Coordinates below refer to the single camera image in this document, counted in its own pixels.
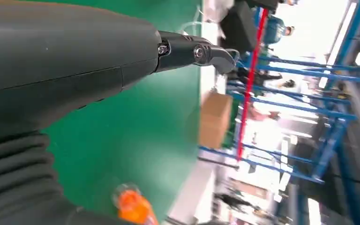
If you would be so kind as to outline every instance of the red bar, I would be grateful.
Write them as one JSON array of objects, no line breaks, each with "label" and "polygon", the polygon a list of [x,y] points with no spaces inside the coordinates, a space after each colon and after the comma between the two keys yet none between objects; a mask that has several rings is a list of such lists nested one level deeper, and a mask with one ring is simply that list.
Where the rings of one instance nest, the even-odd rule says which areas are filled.
[{"label": "red bar", "polygon": [[259,27],[257,30],[257,45],[255,46],[255,49],[253,50],[253,54],[252,54],[252,65],[250,67],[249,70],[249,80],[247,82],[246,88],[245,88],[245,101],[243,104],[243,111],[242,111],[242,120],[241,120],[241,127],[240,127],[240,136],[238,139],[238,148],[237,148],[237,161],[239,162],[242,158],[242,153],[243,153],[243,144],[242,144],[242,139],[243,139],[243,134],[245,131],[245,127],[246,127],[246,118],[248,115],[248,102],[250,99],[250,92],[252,91],[252,85],[253,85],[253,80],[255,78],[255,68],[257,65],[257,56],[259,55],[259,51],[260,51],[260,43],[262,40],[262,36],[263,36],[263,31],[264,31],[264,24],[265,21],[267,19],[267,15],[268,15],[268,10],[264,9],[263,13],[262,13],[262,18],[259,22]]}]

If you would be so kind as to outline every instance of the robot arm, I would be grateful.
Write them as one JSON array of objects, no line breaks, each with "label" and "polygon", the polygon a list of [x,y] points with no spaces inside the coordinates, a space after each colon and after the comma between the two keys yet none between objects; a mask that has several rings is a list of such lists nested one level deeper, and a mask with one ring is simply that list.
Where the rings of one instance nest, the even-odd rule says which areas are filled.
[{"label": "robot arm", "polygon": [[0,225],[126,224],[61,193],[39,133],[159,71],[235,62],[200,37],[90,7],[0,1]]}]

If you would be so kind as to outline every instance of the blue metal frame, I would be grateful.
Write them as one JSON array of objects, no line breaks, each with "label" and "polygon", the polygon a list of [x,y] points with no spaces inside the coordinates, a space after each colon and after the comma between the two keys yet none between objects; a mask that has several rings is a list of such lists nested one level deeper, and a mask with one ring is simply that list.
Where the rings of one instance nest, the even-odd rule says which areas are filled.
[{"label": "blue metal frame", "polygon": [[[227,154],[227,153],[224,153],[224,152],[220,152],[220,151],[216,151],[216,150],[214,150],[214,149],[210,149],[210,148],[207,148],[207,147],[204,147],[204,146],[200,146],[199,149],[200,149],[200,150],[203,150],[203,151],[206,151],[206,152],[210,152],[210,153],[214,153],[214,154],[217,154],[217,155],[221,155],[221,156],[224,156],[224,157],[227,157],[227,158],[233,158],[233,159],[237,159],[237,158],[238,158],[236,155],[230,155],[230,154]],[[247,163],[253,164],[253,165],[259,165],[259,166],[262,166],[262,167],[265,167],[265,168],[269,168],[269,169],[272,169],[272,170],[276,170],[276,171],[279,171],[280,173],[288,173],[288,174],[290,174],[291,176],[298,177],[298,178],[305,179],[305,180],[309,180],[309,181],[312,181],[312,182],[323,183],[322,180],[315,179],[315,178],[312,178],[312,177],[310,177],[310,176],[303,175],[303,174],[298,173],[298,172],[289,172],[289,171],[283,170],[283,169],[281,169],[281,168],[277,168],[277,167],[274,167],[274,166],[271,166],[271,165],[266,165],[266,164],[258,163],[258,162],[255,162],[255,161],[252,161],[252,160],[249,160],[249,159],[245,159],[245,158],[241,158],[241,161],[247,162]]]},{"label": "blue metal frame", "polygon": [[285,156],[285,157],[287,157],[287,158],[291,158],[291,159],[294,159],[294,160],[298,160],[298,161],[301,161],[301,162],[304,162],[304,163],[311,163],[311,164],[314,163],[314,161],[313,161],[313,160],[310,160],[310,159],[300,158],[300,157],[293,156],[293,155],[284,155],[284,154],[282,154],[282,153],[279,153],[278,151],[264,150],[264,149],[258,148],[258,147],[256,147],[256,146],[253,146],[253,145],[250,145],[250,144],[243,144],[243,146],[246,147],[246,148],[250,148],[250,149],[256,149],[256,150],[264,151],[264,152],[267,152],[267,153],[272,154],[272,155]]},{"label": "blue metal frame", "polygon": [[[229,82],[229,83],[227,83],[227,85],[235,87],[236,88],[235,90],[240,90],[240,89],[244,90],[244,85],[237,83],[237,82]],[[280,107],[287,107],[287,108],[292,108],[292,109],[297,109],[297,110],[303,110],[303,111],[311,112],[311,113],[324,114],[324,115],[327,115],[329,118],[331,118],[330,119],[330,127],[329,127],[329,129],[327,129],[325,134],[321,137],[321,139],[323,139],[323,141],[320,143],[319,148],[313,153],[313,157],[311,157],[311,159],[300,158],[300,157],[296,157],[293,155],[284,155],[277,151],[264,150],[264,149],[258,148],[256,146],[253,146],[250,144],[243,144],[243,146],[245,148],[261,150],[261,151],[267,152],[271,155],[284,156],[287,158],[301,161],[303,163],[308,163],[308,164],[310,164],[310,166],[313,167],[313,172],[310,175],[302,174],[297,171],[293,171],[290,174],[294,175],[295,177],[299,177],[299,178],[303,178],[303,179],[308,178],[307,180],[310,180],[310,181],[322,182],[320,180],[320,178],[324,174],[324,172],[330,162],[330,159],[335,154],[335,149],[336,149],[337,145],[339,144],[338,140],[341,139],[344,132],[346,131],[349,121],[357,119],[357,117],[353,114],[350,114],[346,108],[346,105],[350,105],[350,101],[344,100],[344,99],[333,98],[333,97],[304,95],[301,93],[289,92],[289,91],[284,91],[284,90],[276,90],[276,89],[270,89],[270,88],[259,87],[259,86],[253,86],[253,89],[283,94],[283,95],[286,95],[286,96],[293,98],[300,102],[304,102],[301,97],[308,97],[308,98],[314,99],[314,100],[318,101],[318,103],[320,103],[319,104],[320,106],[311,104],[312,106],[314,106],[316,108],[307,108],[307,107],[302,107],[302,106],[297,106],[297,105],[290,105],[290,104],[272,102],[272,101],[268,101],[268,100],[262,100],[262,99],[255,98],[255,97],[252,98],[252,100],[251,100],[253,102],[277,105]],[[227,94],[232,95],[234,99],[240,100],[242,102],[244,100],[244,94],[239,93],[235,90],[229,91],[229,92],[227,92]],[[273,166],[266,165],[265,167],[283,172],[282,169],[276,168]]]},{"label": "blue metal frame", "polygon": [[[244,88],[245,85],[242,83],[237,83],[237,82],[228,82],[227,83],[230,86],[234,86],[234,87],[240,87],[240,88]],[[271,93],[278,93],[278,94],[284,94],[284,95],[293,95],[293,96],[298,96],[298,97],[307,97],[309,99],[317,99],[317,100],[323,100],[323,101],[328,101],[328,102],[336,102],[336,103],[342,103],[342,104],[346,104],[346,105],[350,105],[351,102],[348,100],[344,100],[344,99],[339,99],[339,98],[334,98],[334,97],[322,97],[322,96],[318,96],[318,95],[306,95],[306,94],[301,94],[301,93],[297,93],[297,92],[290,92],[290,91],[285,91],[285,90],[279,90],[279,89],[272,89],[272,88],[266,88],[266,87],[260,87],[260,86],[253,86],[254,90],[263,90],[263,91],[267,91],[267,92],[271,92]]]},{"label": "blue metal frame", "polygon": [[[337,64],[344,63],[345,57],[350,50],[351,42],[355,41],[354,37],[355,34],[357,33],[359,26],[360,26],[360,2],[356,8],[356,11],[354,12],[354,17],[350,23],[350,28],[348,29],[348,32],[344,38],[342,46],[340,47],[335,63]],[[329,90],[330,88],[332,88],[335,81],[336,80],[329,79],[328,82],[326,83],[325,90]]]},{"label": "blue metal frame", "polygon": [[360,77],[335,75],[335,74],[326,74],[326,73],[323,73],[323,72],[309,71],[309,70],[271,67],[271,66],[265,66],[265,65],[260,65],[260,64],[258,64],[256,68],[261,69],[261,70],[269,70],[269,71],[276,71],[276,72],[296,74],[296,75],[304,75],[304,76],[313,76],[313,77],[327,77],[328,79],[335,79],[335,80],[339,80],[339,81],[351,81],[351,82],[360,83]]},{"label": "blue metal frame", "polygon": [[345,191],[345,198],[347,200],[348,211],[353,223],[355,225],[360,225],[360,198],[355,191],[354,183],[351,180],[346,179],[347,177],[353,176],[351,175],[350,169],[348,168],[349,163],[346,155],[344,154],[342,144],[338,145],[336,152]]},{"label": "blue metal frame", "polygon": [[[243,94],[232,92],[231,95],[236,100],[243,101],[243,99],[244,99]],[[310,113],[324,114],[324,115],[327,115],[330,117],[343,118],[343,119],[347,119],[347,120],[356,120],[357,119],[357,117],[353,114],[337,112],[337,111],[327,110],[327,109],[323,109],[323,108],[316,108],[316,109],[307,108],[307,107],[302,107],[302,106],[298,106],[298,105],[289,105],[289,104],[284,104],[284,103],[279,103],[279,102],[262,100],[262,99],[259,99],[256,97],[251,97],[251,101],[252,102],[260,102],[260,103],[269,104],[269,105],[276,105],[276,106],[286,107],[286,108],[291,108],[291,109],[302,110],[302,111],[306,111],[306,112],[310,112]]]}]

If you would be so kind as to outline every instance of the person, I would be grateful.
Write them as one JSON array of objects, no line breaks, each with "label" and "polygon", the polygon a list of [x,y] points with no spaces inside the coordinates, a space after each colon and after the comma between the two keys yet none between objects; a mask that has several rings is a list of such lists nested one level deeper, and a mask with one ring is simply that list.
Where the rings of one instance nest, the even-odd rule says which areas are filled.
[{"label": "person", "polygon": [[284,88],[294,88],[296,86],[296,82],[292,79],[289,79],[288,81],[280,84],[278,87],[284,87]]},{"label": "person", "polygon": [[217,199],[220,199],[221,201],[226,203],[228,206],[230,206],[231,208],[238,210],[238,211],[242,211],[240,208],[240,206],[242,206],[242,205],[251,206],[254,208],[254,206],[250,202],[247,202],[238,197],[234,197],[234,196],[231,196],[228,194],[214,194],[214,197]]},{"label": "person", "polygon": [[[294,6],[296,2],[297,2],[296,0],[278,0],[278,3],[288,4],[290,6]],[[246,0],[246,3],[250,8],[256,7],[256,0]]]},{"label": "person", "polygon": [[270,15],[265,29],[264,43],[266,45],[278,43],[283,36],[292,35],[294,29],[294,26],[285,26],[282,19]]},{"label": "person", "polygon": [[[249,78],[249,70],[244,67],[238,68],[238,71],[232,71],[227,74],[227,80],[233,81],[233,80],[239,80],[242,83],[247,83],[247,80]],[[270,75],[268,71],[255,71],[255,78],[253,80],[253,84],[257,86],[263,86],[265,81],[270,80],[279,80],[282,79],[282,75]]]},{"label": "person", "polygon": [[278,3],[281,3],[281,4],[288,4],[290,6],[294,6],[295,5],[295,2],[294,0],[279,0]]}]

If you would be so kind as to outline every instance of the green surface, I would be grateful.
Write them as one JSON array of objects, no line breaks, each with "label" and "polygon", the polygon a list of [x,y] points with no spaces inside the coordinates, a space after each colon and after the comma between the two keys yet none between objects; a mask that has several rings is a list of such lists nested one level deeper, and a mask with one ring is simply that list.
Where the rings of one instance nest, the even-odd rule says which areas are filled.
[{"label": "green surface", "polygon": [[[175,31],[200,0],[54,0],[105,8]],[[113,190],[132,182],[165,218],[197,155],[199,68],[150,75],[131,90],[71,113],[46,130],[65,195],[115,215]]]}]

